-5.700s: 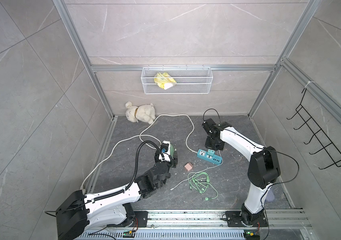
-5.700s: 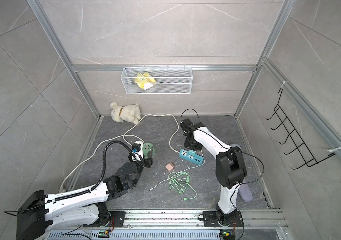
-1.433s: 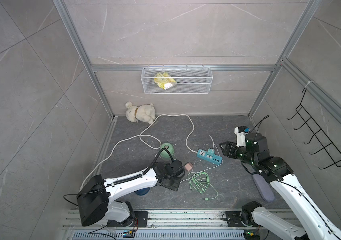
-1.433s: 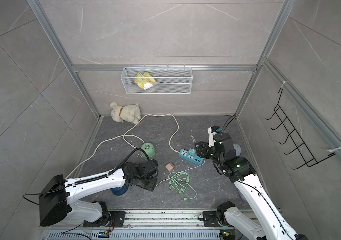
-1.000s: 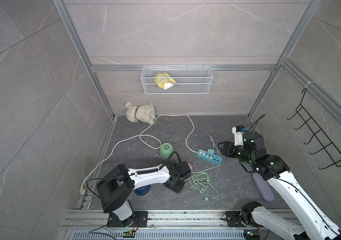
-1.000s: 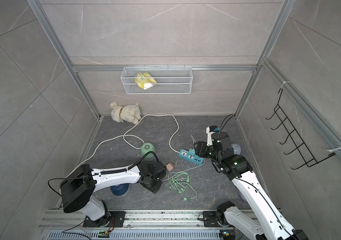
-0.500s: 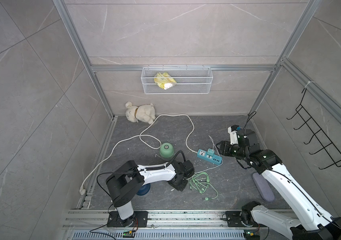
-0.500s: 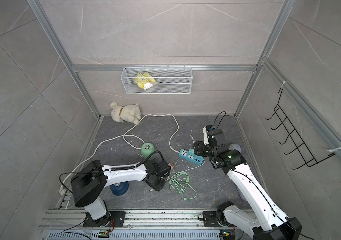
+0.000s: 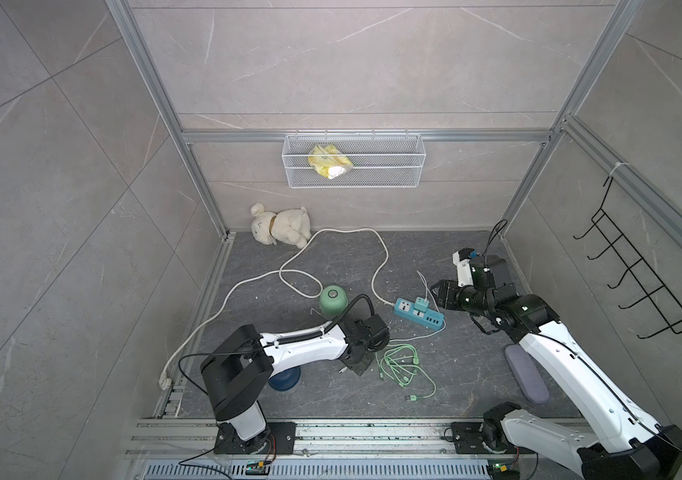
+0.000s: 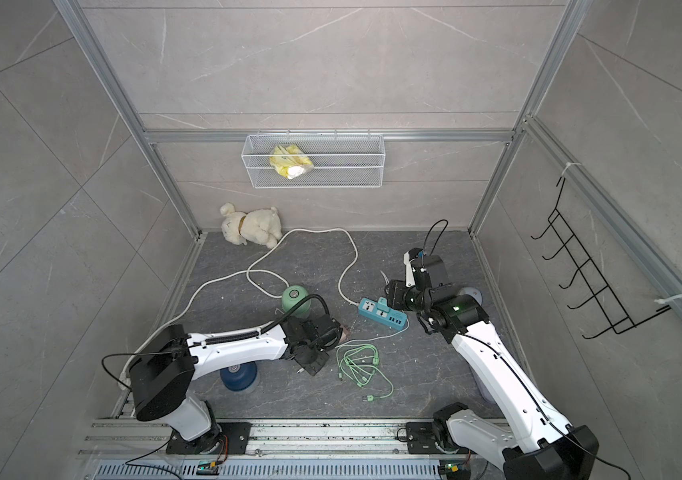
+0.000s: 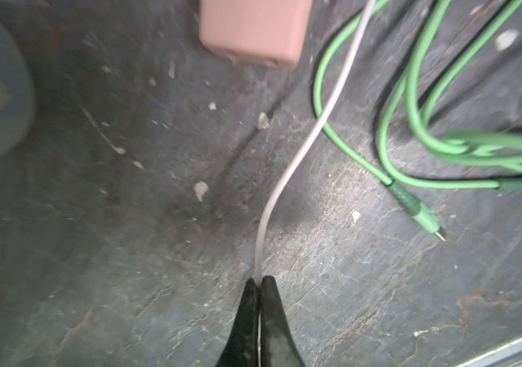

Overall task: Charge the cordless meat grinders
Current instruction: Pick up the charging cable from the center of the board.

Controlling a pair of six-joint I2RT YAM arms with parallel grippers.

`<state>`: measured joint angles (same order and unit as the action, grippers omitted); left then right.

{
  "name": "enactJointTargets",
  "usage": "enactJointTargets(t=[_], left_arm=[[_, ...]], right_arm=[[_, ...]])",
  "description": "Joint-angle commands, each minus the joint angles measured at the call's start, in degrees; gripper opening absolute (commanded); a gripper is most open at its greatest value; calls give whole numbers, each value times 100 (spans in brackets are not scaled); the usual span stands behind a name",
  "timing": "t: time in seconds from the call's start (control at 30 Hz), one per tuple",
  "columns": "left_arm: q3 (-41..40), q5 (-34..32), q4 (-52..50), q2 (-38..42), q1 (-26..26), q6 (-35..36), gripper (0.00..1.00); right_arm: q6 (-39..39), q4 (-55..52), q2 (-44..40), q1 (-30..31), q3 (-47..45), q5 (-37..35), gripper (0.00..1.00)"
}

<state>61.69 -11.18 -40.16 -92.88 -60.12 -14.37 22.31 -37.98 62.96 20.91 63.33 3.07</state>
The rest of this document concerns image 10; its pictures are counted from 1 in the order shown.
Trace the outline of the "teal USB charger adapter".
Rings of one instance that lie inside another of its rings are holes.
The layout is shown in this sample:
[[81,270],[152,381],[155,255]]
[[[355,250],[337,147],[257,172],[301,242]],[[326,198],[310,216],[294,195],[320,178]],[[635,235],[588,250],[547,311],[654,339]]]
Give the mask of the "teal USB charger adapter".
[[384,297],[380,297],[377,301],[377,308],[379,312],[382,312],[383,314],[387,314],[390,311],[390,307],[387,303],[387,299]]

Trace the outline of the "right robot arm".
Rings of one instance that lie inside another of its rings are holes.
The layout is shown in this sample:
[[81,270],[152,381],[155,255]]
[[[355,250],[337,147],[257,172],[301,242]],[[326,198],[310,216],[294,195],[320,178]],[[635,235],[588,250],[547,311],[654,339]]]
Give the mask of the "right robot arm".
[[575,426],[540,392],[513,358],[474,291],[451,281],[435,248],[403,256],[406,277],[386,288],[387,304],[412,312],[427,334],[439,334],[469,364],[503,413],[502,428],[456,402],[433,417],[437,445],[468,449],[507,479],[587,479],[599,462],[599,441]]

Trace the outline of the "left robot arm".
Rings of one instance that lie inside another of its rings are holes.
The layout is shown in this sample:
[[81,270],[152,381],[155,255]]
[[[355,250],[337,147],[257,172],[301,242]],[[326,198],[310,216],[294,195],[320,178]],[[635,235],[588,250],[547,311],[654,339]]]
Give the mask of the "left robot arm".
[[138,351],[107,354],[100,363],[132,395],[138,421],[170,426],[167,453],[203,454],[221,452],[225,433],[210,404],[191,392],[193,381],[235,365],[275,360],[294,361],[314,376],[345,336],[325,299],[309,294],[258,327],[203,334],[169,325]]

